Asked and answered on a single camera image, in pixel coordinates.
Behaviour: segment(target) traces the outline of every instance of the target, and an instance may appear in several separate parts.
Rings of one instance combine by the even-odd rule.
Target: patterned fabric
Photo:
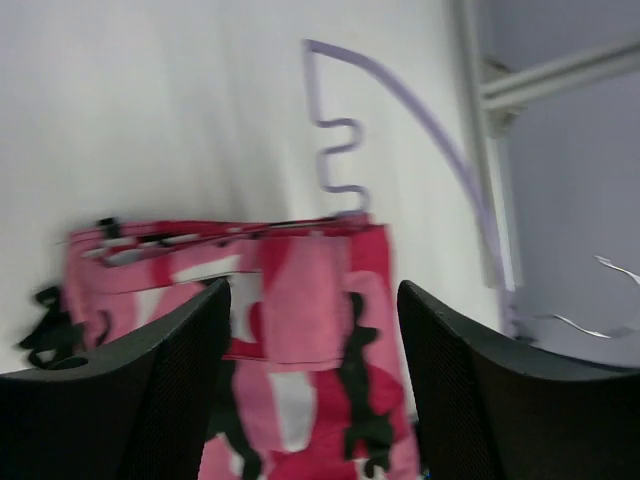
[[[232,343],[201,480],[418,477],[383,226],[152,222],[120,231],[119,242],[100,229],[71,236],[65,296],[89,346],[104,339],[105,318],[112,341],[215,278],[231,285]]]

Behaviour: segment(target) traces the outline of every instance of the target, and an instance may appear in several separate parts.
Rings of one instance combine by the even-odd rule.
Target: metal bracket
[[[485,57],[483,59],[483,77],[486,83],[500,80],[513,74],[513,71],[509,69],[505,64],[496,60],[495,58]],[[507,105],[495,110],[486,112],[489,123],[489,134],[493,138],[498,138],[501,135],[505,135],[509,127],[513,124],[514,120],[520,115],[526,108],[524,104]]]

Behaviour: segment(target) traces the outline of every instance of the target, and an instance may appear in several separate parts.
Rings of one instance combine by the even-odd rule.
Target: white surface
[[[22,0],[0,3],[0,370],[39,315],[28,295],[59,274],[63,232],[103,216],[277,221],[352,206],[316,183],[343,132],[308,119],[301,40],[398,75],[461,142],[446,0]],[[476,224],[443,157],[364,72],[320,61],[328,118],[366,127],[332,162],[373,192],[410,278],[495,327]]]

